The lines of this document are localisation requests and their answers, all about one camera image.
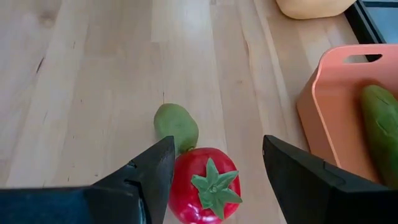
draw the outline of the toy tomato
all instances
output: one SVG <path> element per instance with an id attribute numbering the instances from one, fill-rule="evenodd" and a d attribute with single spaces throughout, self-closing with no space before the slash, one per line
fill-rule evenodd
<path id="1" fill-rule="evenodd" d="M 175 161 L 169 207 L 182 223 L 220 223 L 236 211 L 240 195 L 238 171 L 219 149 L 194 149 Z"/>

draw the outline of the orange plastic bin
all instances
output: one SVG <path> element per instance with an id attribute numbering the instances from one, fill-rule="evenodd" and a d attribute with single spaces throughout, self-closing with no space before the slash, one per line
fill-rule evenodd
<path id="1" fill-rule="evenodd" d="M 350 55 L 381 54 L 375 62 L 344 63 Z M 301 92 L 297 109 L 312 154 L 379 182 L 366 147 L 359 95 L 378 84 L 398 98 L 398 45 L 337 47 L 326 52 Z"/>

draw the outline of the wooden countertop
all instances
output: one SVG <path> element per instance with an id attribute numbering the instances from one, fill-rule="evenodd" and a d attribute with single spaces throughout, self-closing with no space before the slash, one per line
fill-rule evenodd
<path id="1" fill-rule="evenodd" d="M 240 170 L 244 203 L 225 223 L 285 223 L 262 136 L 307 148 L 295 99 L 343 44 L 357 44 L 344 16 L 295 21 L 273 0 L 4 0 L 0 184 L 91 184 L 155 143 L 154 113 L 173 102 L 198 146 Z"/>

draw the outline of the green calyx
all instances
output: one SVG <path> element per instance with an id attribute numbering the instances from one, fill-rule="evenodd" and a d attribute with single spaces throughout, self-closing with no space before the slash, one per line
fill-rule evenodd
<path id="1" fill-rule="evenodd" d="M 191 183 L 198 189 L 203 209 L 210 208 L 215 215 L 224 220 L 226 203 L 242 203 L 241 197 L 228 186 L 238 176 L 238 171 L 219 174 L 214 161 L 209 158 L 206 165 L 206 177 L 193 175 Z"/>

